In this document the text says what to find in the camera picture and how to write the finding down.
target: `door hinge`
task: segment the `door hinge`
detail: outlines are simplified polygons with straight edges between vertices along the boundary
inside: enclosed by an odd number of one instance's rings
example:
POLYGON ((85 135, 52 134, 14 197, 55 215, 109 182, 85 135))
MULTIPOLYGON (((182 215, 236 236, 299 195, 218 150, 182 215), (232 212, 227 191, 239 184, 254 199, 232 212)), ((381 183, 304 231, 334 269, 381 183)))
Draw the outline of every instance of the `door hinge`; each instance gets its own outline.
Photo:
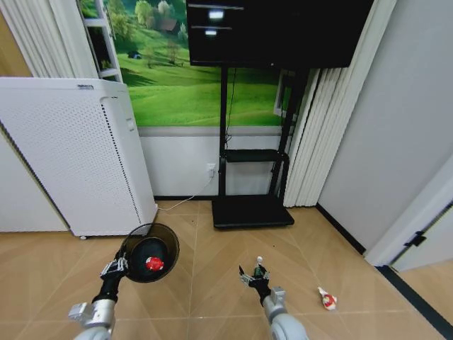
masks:
POLYGON ((410 247, 412 245, 417 247, 420 246, 426 240, 426 237, 423 236, 423 234, 425 234, 425 232, 415 232, 415 236, 412 238, 412 240, 405 243, 404 245, 406 247, 410 247))

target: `door frame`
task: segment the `door frame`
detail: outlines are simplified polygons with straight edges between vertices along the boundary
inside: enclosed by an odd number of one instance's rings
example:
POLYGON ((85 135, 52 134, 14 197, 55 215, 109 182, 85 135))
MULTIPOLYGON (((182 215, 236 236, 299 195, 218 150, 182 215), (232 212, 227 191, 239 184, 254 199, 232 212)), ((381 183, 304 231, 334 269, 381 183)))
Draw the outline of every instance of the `door frame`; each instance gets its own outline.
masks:
POLYGON ((452 199, 453 154, 384 236, 365 253, 365 260, 373 266, 390 264, 415 232, 426 228, 452 199))

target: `perforated panel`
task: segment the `perforated panel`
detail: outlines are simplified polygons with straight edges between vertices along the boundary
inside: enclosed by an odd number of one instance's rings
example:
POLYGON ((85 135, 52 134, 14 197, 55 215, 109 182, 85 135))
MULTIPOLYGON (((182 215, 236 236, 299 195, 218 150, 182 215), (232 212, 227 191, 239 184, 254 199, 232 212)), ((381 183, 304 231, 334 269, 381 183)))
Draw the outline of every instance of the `perforated panel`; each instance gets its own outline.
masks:
POLYGON ((1 99, 2 123, 75 234, 121 234, 141 223, 121 137, 97 91, 4 89, 1 99))

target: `television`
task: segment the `television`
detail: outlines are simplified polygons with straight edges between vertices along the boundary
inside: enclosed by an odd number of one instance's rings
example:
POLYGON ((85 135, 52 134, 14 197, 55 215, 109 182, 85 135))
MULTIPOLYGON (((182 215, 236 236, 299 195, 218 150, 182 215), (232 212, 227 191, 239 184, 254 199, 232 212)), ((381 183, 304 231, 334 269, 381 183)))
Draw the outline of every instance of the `television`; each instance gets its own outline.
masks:
POLYGON ((187 0, 191 65, 347 67, 373 0, 187 0))

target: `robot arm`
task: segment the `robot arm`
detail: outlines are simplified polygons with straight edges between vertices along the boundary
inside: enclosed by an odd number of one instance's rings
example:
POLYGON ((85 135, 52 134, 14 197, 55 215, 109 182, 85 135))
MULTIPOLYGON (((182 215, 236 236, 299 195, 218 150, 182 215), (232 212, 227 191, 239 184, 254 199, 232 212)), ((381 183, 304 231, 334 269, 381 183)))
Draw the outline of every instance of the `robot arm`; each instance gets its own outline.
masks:
POLYGON ((258 263, 252 276, 245 274, 241 266, 239 266, 239 275, 243 283, 255 288, 260 295, 260 302, 268 318, 273 339, 309 340, 304 326, 286 311, 285 290, 281 287, 269 289, 269 272, 261 266, 262 260, 261 257, 258 257, 258 263))
POLYGON ((72 306, 69 318, 78 321, 85 329, 75 340, 110 340, 115 326, 118 286, 126 272, 127 261, 123 257, 111 261, 102 270, 102 288, 93 302, 72 306))

